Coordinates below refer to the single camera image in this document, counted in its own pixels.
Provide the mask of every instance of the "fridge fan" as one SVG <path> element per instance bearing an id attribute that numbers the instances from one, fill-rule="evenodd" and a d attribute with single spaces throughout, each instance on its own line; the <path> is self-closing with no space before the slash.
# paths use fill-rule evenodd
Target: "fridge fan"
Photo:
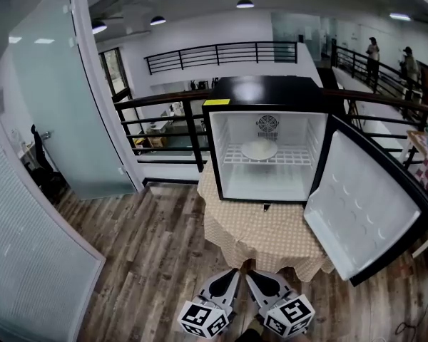
<path id="1" fill-rule="evenodd" d="M 258 128 L 258 137 L 267 140 L 277 140 L 277 127 L 279 120 L 273 115 L 261 115 L 256 122 Z"/>

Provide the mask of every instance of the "door handle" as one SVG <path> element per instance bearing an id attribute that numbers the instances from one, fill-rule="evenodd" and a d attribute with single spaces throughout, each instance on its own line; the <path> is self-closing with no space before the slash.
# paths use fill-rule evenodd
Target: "door handle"
<path id="1" fill-rule="evenodd" d="M 52 137 L 52 132 L 45 132 L 42 135 L 40 135 L 41 140 L 48 140 Z"/>

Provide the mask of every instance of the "white plate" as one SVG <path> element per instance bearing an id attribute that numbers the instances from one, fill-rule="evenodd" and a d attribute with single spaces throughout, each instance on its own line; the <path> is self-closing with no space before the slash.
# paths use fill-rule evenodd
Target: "white plate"
<path id="1" fill-rule="evenodd" d="M 263 161 L 276 155 L 277 145 L 264 138 L 244 143 L 241 153 L 251 160 Z"/>

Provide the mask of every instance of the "wooden floor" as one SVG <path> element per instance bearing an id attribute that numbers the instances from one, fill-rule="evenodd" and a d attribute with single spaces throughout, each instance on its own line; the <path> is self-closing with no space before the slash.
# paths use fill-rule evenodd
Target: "wooden floor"
<path id="1" fill-rule="evenodd" d="M 203 200 L 192 185 L 151 185 L 139 195 L 78 201 L 67 192 L 59 212 L 106 256 L 79 341 L 196 341 L 176 322 L 185 300 L 213 274 L 228 269 L 218 247 L 204 240 Z M 249 261 L 243 268 L 253 267 Z M 314 342 L 410 341 L 394 336 L 402 321 L 415 323 L 428 302 L 428 259 L 404 255 L 353 288 L 336 271 L 302 283 L 292 269 L 281 273 L 316 310 L 308 337 Z M 234 341 L 255 315 L 245 281 L 238 315 L 221 341 Z M 265 341 L 278 341 L 271 332 Z M 415 341 L 428 341 L 428 313 Z"/>

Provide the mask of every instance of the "mini fridge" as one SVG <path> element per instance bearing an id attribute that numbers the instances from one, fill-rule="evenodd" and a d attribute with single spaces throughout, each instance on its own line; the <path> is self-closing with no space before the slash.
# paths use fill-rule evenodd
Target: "mini fridge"
<path id="1" fill-rule="evenodd" d="M 344 280 L 369 278 L 428 229 L 428 192 L 311 78 L 222 78 L 203 114 L 219 198 L 302 203 Z"/>

